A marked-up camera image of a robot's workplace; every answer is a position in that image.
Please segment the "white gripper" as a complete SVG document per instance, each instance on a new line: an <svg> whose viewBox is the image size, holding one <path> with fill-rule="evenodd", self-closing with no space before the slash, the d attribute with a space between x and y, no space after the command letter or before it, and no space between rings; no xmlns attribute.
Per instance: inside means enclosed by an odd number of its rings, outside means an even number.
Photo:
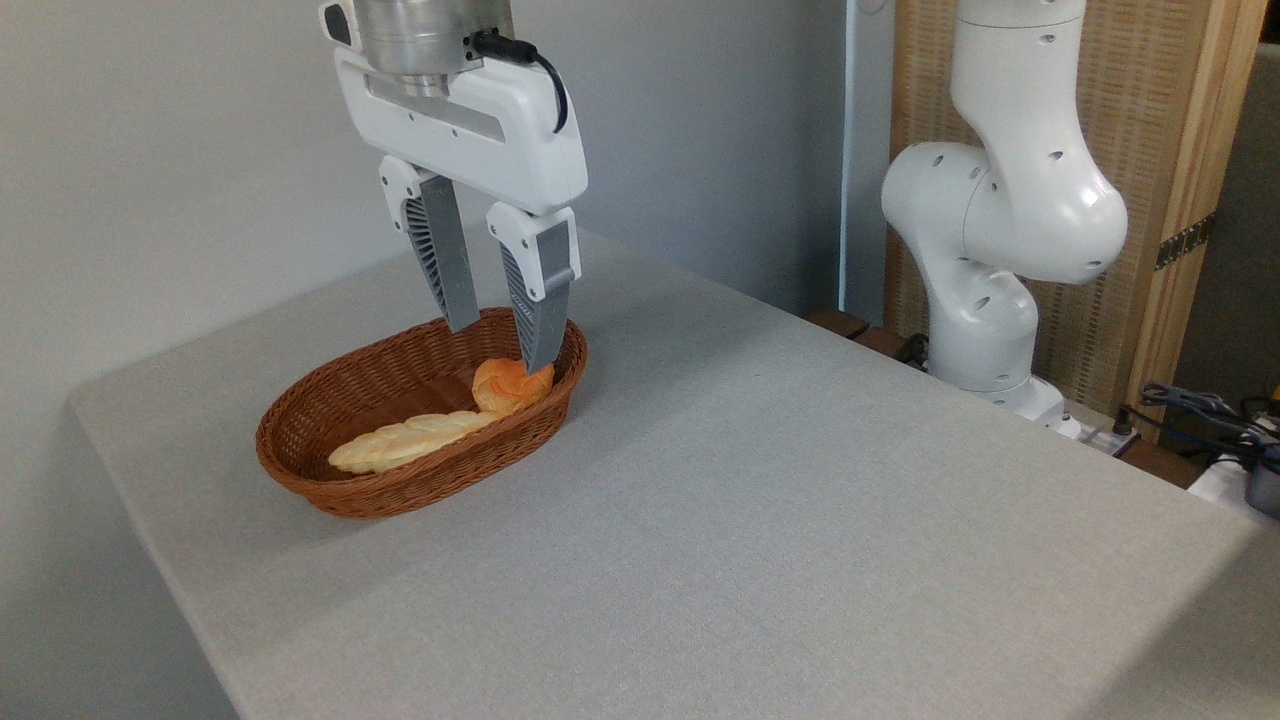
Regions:
<svg viewBox="0 0 1280 720"><path fill-rule="evenodd" d="M570 286L582 274L576 218L564 206L588 188L588 167L576 117L553 131L550 77L486 60L456 76L445 97L411 97L347 47L334 51L334 61L356 129L387 154L379 173L393 224L410 240L451 331L480 319L458 181L502 201L486 223L500 242L526 373L553 364Z"/></svg>

